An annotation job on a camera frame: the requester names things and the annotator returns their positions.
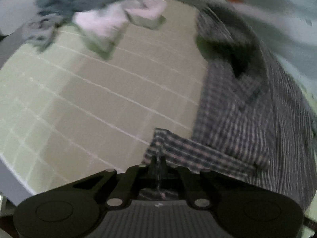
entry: metal pin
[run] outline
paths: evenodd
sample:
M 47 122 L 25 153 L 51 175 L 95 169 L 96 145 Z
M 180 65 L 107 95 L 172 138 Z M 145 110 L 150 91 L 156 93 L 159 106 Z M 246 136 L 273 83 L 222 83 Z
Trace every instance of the metal pin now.
M 197 199 L 194 201 L 194 204 L 198 207 L 206 207 L 209 206 L 210 201 L 206 199 Z
M 122 199 L 119 199 L 119 198 L 113 198 L 113 199 L 107 200 L 107 204 L 109 206 L 120 206 L 122 203 L 123 203 Z

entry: grout line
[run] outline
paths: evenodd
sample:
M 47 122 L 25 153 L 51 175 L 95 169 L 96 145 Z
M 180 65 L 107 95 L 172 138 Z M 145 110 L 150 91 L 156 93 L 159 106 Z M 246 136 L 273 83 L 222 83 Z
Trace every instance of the grout line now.
M 1 158 L 1 160 L 3 161 L 5 165 L 7 166 L 10 165 L 9 162 L 5 158 Z M 33 190 L 24 180 L 22 180 L 22 178 L 15 171 L 13 171 L 13 169 L 11 168 L 8 168 L 8 169 L 12 173 L 12 175 L 19 181 L 19 183 L 22 184 L 29 193 L 31 193 L 31 195 L 37 194 L 37 192 Z
M 50 63 L 50 62 L 47 61 L 46 59 L 43 59 L 43 58 L 41 58 L 41 57 L 39 57 L 39 58 L 40 58 L 41 60 L 44 60 L 44 61 Z M 99 84 L 96 84 L 96 83 L 94 83 L 94 82 L 92 82 L 92 81 L 90 81 L 90 80 L 88 80 L 88 79 L 85 79 L 85 78 L 83 78 L 83 77 L 81 77 L 81 76 L 79 76 L 79 75 L 77 75 L 77 74 L 74 74 L 73 72 L 68 71 L 68 70 L 66 70 L 66 69 L 64 69 L 64 68 L 62 68 L 62 67 L 60 67 L 60 66 L 58 66 L 58 65 L 56 65 L 56 64 L 53 64 L 53 63 L 50 63 L 50 64 L 54 65 L 55 67 L 57 67 L 58 69 L 60 69 L 60 70 L 62 70 L 62 71 L 68 72 L 68 73 L 70 73 L 71 75 L 76 76 L 76 77 L 78 77 L 78 78 L 84 80 L 84 81 L 87 82 L 87 83 L 90 83 L 90 84 L 93 84 L 93 85 L 95 85 L 95 86 L 97 86 L 97 87 L 100 87 L 100 88 L 106 90 L 106 91 L 109 92 L 109 93 L 112 93 L 112 94 L 114 94 L 114 95 L 116 95 L 116 96 L 118 96 L 118 97 L 121 97 L 121 98 L 123 98 L 123 99 L 125 99 L 125 100 L 127 100 L 127 101 L 129 101 L 129 102 L 131 102 L 131 103 L 137 104 L 137 105 L 143 107 L 144 109 L 146 109 L 146 110 L 148 110 L 148 111 L 151 111 L 151 112 L 153 112 L 153 113 L 156 113 L 156 114 L 158 114 L 158 115 L 160 115 L 160 116 L 162 116 L 162 117 L 168 119 L 169 121 L 172 121 L 173 123 L 176 123 L 176 124 L 180 125 L 181 127 L 190 130 L 190 128 L 186 127 L 185 125 L 183 125 L 183 124 L 181 124 L 181 123 L 179 123 L 179 122 L 173 120 L 172 118 L 169 118 L 169 117 L 167 117 L 167 116 L 165 116 L 165 115 L 163 115 L 163 114 L 157 112 L 157 111 L 154 110 L 154 109 L 148 108 L 148 107 L 146 107 L 146 106 L 144 106 L 144 105 L 142 105 L 142 104 L 140 104 L 140 103 L 138 103 L 138 102 L 136 102 L 136 101 L 134 101 L 134 100 L 132 100 L 132 99 L 130 99 L 130 98 L 127 98 L 127 97 L 124 97 L 124 96 L 122 96 L 122 95 L 120 95 L 120 94 L 118 94 L 118 93 L 115 93 L 115 92 L 111 91 L 110 89 L 108 89 L 108 88 L 106 88 L 106 87 L 104 87 L 104 86 L 101 86 L 101 85 L 99 85 Z M 54 92 L 52 92 L 52 91 L 51 91 L 50 89 L 48 89 L 47 87 L 43 87 L 43 88 L 46 89 L 48 92 L 54 94 L 55 96 L 57 96 L 57 97 L 59 97 L 59 98 L 61 98 L 61 99 L 63 99 L 63 100 L 66 100 L 68 103 L 70 103 L 70 104 L 76 106 L 76 107 L 79 108 L 80 110 L 82 110 L 82 111 L 84 111 L 85 113 L 87 113 L 87 114 L 89 114 L 89 115 L 95 117 L 96 119 L 100 119 L 100 118 L 98 118 L 97 116 L 95 116 L 94 114 L 92 114 L 92 113 L 90 113 L 90 112 L 88 112 L 88 111 L 82 109 L 82 108 L 79 107 L 78 105 L 75 105 L 75 104 L 73 104 L 72 102 L 68 101 L 67 99 L 61 97 L 60 95 L 55 94 Z
M 93 58 L 93 57 L 91 57 L 91 56 L 89 56 L 89 55 L 85 55 L 85 54 L 83 54 L 83 53 L 81 53 L 81 52 L 78 52 L 78 51 L 76 51 L 76 50 L 73 50 L 73 49 L 71 49 L 71 48 L 64 47 L 64 46 L 61 46 L 61 45 L 57 45 L 57 46 L 58 46 L 58 47 L 61 47 L 61 48 L 68 49 L 68 50 L 71 50 L 71 51 L 74 52 L 74 53 L 77 53 L 77 54 L 86 56 L 86 57 L 91 58 L 91 59 L 93 59 L 93 60 L 96 60 L 96 61 L 98 61 L 98 62 L 101 62 L 101 63 L 107 64 L 107 65 L 110 65 L 110 66 L 112 66 L 112 67 L 114 67 L 114 68 L 116 68 L 116 69 L 122 70 L 122 71 L 124 71 L 124 72 L 130 73 L 131 75 L 137 76 L 137 77 L 139 77 L 140 79 L 142 79 L 142 80 L 144 80 L 144 81 L 150 82 L 150 83 L 152 83 L 152 84 L 154 84 L 154 85 L 156 85 L 156 86 L 159 86 L 159 87 L 160 87 L 161 89 L 163 89 L 163 90 L 169 91 L 169 92 L 171 92 L 171 93 L 173 93 L 173 94 L 175 94 L 175 95 L 177 95 L 177 96 L 180 96 L 180 97 L 183 98 L 183 99 L 186 99 L 186 100 L 192 102 L 193 104 L 198 105 L 195 101 L 191 100 L 190 98 L 185 97 L 185 96 L 183 96 L 183 95 L 181 95 L 181 94 L 178 94 L 178 93 L 176 93 L 175 91 L 173 91 L 173 90 L 171 90 L 171 89 L 169 89 L 169 88 L 167 88 L 167 87 L 165 87 L 165 86 L 162 86 L 162 85 L 160 85 L 160 84 L 157 84 L 157 83 L 155 83 L 155 82 L 153 82 L 153 81 L 151 81 L 151 80 L 148 80 L 148 79 L 145 78 L 145 77 L 142 77 L 142 76 L 140 76 L 140 75 L 137 75 L 136 73 L 130 72 L 130 71 L 128 71 L 128 70 L 126 70 L 126 69 L 124 69 L 124 68 L 121 68 L 121 67 L 119 67 L 119 66 L 116 66 L 116 65 L 107 63 L 107 62 L 105 62 L 105 61 L 103 61 L 103 60 L 99 60 L 99 59 L 97 59 L 97 58 Z M 37 57 L 40 58 L 40 59 L 42 59 L 42 60 L 47 61 L 48 63 L 50 63 L 50 61 L 48 61 L 48 60 L 46 60 L 46 59 L 43 59 L 43 58 L 41 58 L 40 56 L 37 56 Z M 74 74 L 74 75 L 77 76 L 77 77 L 82 78 L 82 79 L 85 80 L 85 81 L 91 82 L 90 80 L 85 79 L 85 78 L 83 78 L 83 77 L 81 77 L 81 76 L 79 76 L 79 75 L 77 75 L 77 74 Z
M 64 32 L 64 33 L 69 33 L 69 34 L 72 34 L 72 35 L 81 36 L 80 34 L 76 34 L 76 33 L 71 33 L 71 32 L 66 32 L 66 31 L 63 31 L 63 32 Z M 63 48 L 72 50 L 73 52 L 79 53 L 79 54 L 81 54 L 81 55 L 85 55 L 85 54 L 82 54 L 82 53 L 80 53 L 80 52 L 78 52 L 78 51 L 76 51 L 76 50 L 73 50 L 73 49 L 71 49 L 71 48 L 58 45 L 58 44 L 56 44 L 56 43 L 55 43 L 54 45 L 57 45 L 57 46 L 59 46 L 59 47 L 63 47 Z M 116 49 L 119 49 L 119 50 L 126 51 L 126 52 L 128 52 L 128 53 L 130 53 L 130 54 L 133 54 L 133 55 L 137 55 L 137 56 L 140 56 L 140 57 L 145 57 L 145 58 L 147 58 L 147 59 L 150 60 L 150 61 L 153 61 L 153 62 L 155 62 L 155 63 L 158 63 L 158 64 L 160 64 L 160 65 L 162 65 L 162 66 L 168 68 L 169 70 L 172 70 L 172 71 L 174 71 L 174 72 L 177 72 L 178 74 L 183 75 L 183 76 L 185 76 L 185 77 L 189 77 L 189 78 L 190 78 L 192 81 L 194 81 L 194 82 L 197 82 L 197 83 L 199 83 L 199 84 L 202 84 L 201 81 L 199 81 L 199 80 L 197 80 L 197 79 L 195 79 L 195 78 L 193 78 L 193 77 L 191 77 L 191 76 L 188 76 L 188 75 L 186 75 L 186 74 L 184 74 L 184 73 L 181 73 L 181 72 L 179 72 L 179 71 L 177 71 L 177 70 L 175 70 L 175 69 L 173 69 L 173 68 L 170 68 L 169 66 L 164 65 L 164 64 L 162 64 L 162 63 L 160 63 L 160 62 L 158 62 L 158 61 L 156 61 L 156 60 L 154 60 L 154 59 L 152 59 L 152 58 L 150 58 L 150 57 L 146 57 L 146 56 L 144 56 L 144 55 L 140 55 L 140 54 L 138 54 L 138 53 L 131 52 L 131 51 L 126 50 L 126 49 L 124 49 L 124 48 L 120 48 L 120 47 L 115 47 L 115 48 L 116 48 Z M 102 61 L 102 60 L 99 60 L 99 59 L 97 59 L 97 58 L 94 58 L 94 57 L 91 57 L 91 58 L 93 58 L 93 59 L 95 59 L 95 60 L 98 60 L 98 61 L 100 61 L 100 62 L 109 64 L 109 63 L 107 63 L 107 62 L 105 62 L 105 61 Z
M 50 169 L 54 172 L 54 174 L 56 174 L 56 175 L 58 175 L 59 177 L 61 177 L 64 181 L 69 182 L 69 180 L 67 180 L 65 177 L 63 177 L 63 176 L 60 175 L 59 173 L 57 173 L 56 170 L 52 168 L 52 166 L 50 166 L 47 162 L 45 162 L 44 160 L 42 160 L 42 158 L 39 157 L 39 155 L 38 155 L 37 152 L 35 152 L 35 151 L 34 151 L 33 149 L 31 149 L 27 144 L 25 144 L 25 139 L 26 139 L 26 138 L 23 139 L 23 140 L 19 140 L 19 139 L 20 139 L 19 135 L 17 135 L 17 134 L 14 132 L 14 130 L 13 130 L 12 128 L 9 129 L 9 131 L 10 131 L 10 133 L 11 133 L 13 136 L 15 136 L 15 137 L 17 138 L 17 140 L 18 140 L 18 142 L 19 142 L 19 144 L 20 144 L 19 149 L 20 149 L 20 147 L 23 147 L 23 148 L 27 149 L 29 152 L 31 152 L 31 153 L 35 156 L 35 160 L 34 160 L 33 164 L 30 166 L 29 172 L 28 172 L 28 174 L 26 175 L 25 180 L 22 180 L 21 177 L 19 178 L 19 179 L 22 181 L 22 183 L 23 183 L 24 186 L 28 186 L 28 187 L 29 187 L 29 185 L 28 185 L 28 180 L 29 180 L 29 177 L 30 177 L 30 175 L 31 175 L 31 172 L 33 171 L 34 165 L 36 164 L 36 161 L 37 161 L 37 160 L 40 161 L 41 163 L 43 163 L 44 165 L 46 165 L 48 168 L 50 168 Z
M 71 35 L 76 35 L 76 36 L 80 36 L 80 37 L 84 37 L 84 36 L 82 36 L 81 34 L 78 34 L 78 33 L 72 33 L 72 32 L 68 32 L 68 31 L 60 31 L 60 32 L 67 33 L 67 34 L 71 34 Z M 123 34 L 123 36 L 129 37 L 129 38 L 133 38 L 133 39 L 136 39 L 136 40 L 139 40 L 139 41 L 141 41 L 141 42 L 143 42 L 143 43 L 150 44 L 150 45 L 152 45 L 152 46 L 159 47 L 159 48 L 161 48 L 161 49 L 163 49 L 163 50 L 165 50 L 165 51 L 170 52 L 170 50 L 166 49 L 166 46 L 168 46 L 170 49 L 173 50 L 173 53 L 174 53 L 176 56 L 179 56 L 179 57 L 181 57 L 182 59 L 187 59 L 187 60 L 192 61 L 192 58 L 189 58 L 189 57 L 187 57 L 187 56 L 185 56 L 185 55 L 180 54 L 178 50 L 176 50 L 174 47 L 170 46 L 168 43 L 165 43 L 165 42 L 162 42 L 162 41 L 157 41 L 157 40 L 155 40 L 155 39 L 149 39 L 149 38 L 147 38 L 147 39 L 149 39 L 149 40 L 155 41 L 156 43 L 157 43 L 157 42 L 160 42 L 160 43 L 163 43 L 163 44 L 165 45 L 165 46 L 160 46 L 160 45 L 158 45 L 158 44 L 155 44 L 155 43 L 150 42 L 150 41 L 146 41 L 146 40 L 144 40 L 144 39 L 141 39 L 141 38 L 138 38 L 138 37 L 135 37 L 135 36 L 129 36 L 128 34 Z
M 87 154 L 89 154 L 90 156 L 92 156 L 93 158 L 97 158 L 99 160 L 101 160 L 102 162 L 104 162 L 105 164 L 109 165 L 112 168 L 116 168 L 119 171 L 122 171 L 122 169 L 115 167 L 113 164 L 99 158 L 98 156 L 96 156 L 95 154 L 93 154 L 92 152 L 90 152 L 89 150 L 86 150 L 84 147 L 80 146 L 79 144 L 77 144 L 76 142 L 72 141 L 70 138 L 66 137 L 63 133 L 59 132 L 58 130 L 56 130 L 53 126 L 51 126 L 47 121 L 45 121 L 44 119 L 42 119 L 39 115 L 37 115 L 36 113 L 34 113 L 31 109 L 27 108 L 28 111 L 30 111 L 33 116 L 36 117 L 37 120 L 39 120 L 40 122 L 44 123 L 52 132 L 58 133 L 59 135 L 61 135 L 66 141 L 69 142 L 70 145 L 74 145 L 82 150 L 84 150 Z

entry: tiled floor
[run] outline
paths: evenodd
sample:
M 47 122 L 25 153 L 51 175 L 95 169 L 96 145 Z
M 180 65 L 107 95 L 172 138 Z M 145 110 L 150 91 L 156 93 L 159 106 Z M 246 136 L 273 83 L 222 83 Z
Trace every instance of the tiled floor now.
M 206 61 L 196 10 L 167 0 L 159 30 L 129 25 L 109 58 L 73 26 L 37 54 L 23 45 L 0 74 L 0 157 L 32 193 L 139 164 L 155 127 L 190 137 Z

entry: plaid shirt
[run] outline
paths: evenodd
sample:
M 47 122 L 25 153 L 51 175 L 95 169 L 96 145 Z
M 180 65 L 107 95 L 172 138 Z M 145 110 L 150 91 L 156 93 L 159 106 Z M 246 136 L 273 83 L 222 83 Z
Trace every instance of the plaid shirt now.
M 192 138 L 156 129 L 144 163 L 161 148 L 170 165 L 212 169 L 307 209 L 317 189 L 316 138 L 300 89 L 232 8 L 209 5 L 197 26 L 210 55 Z

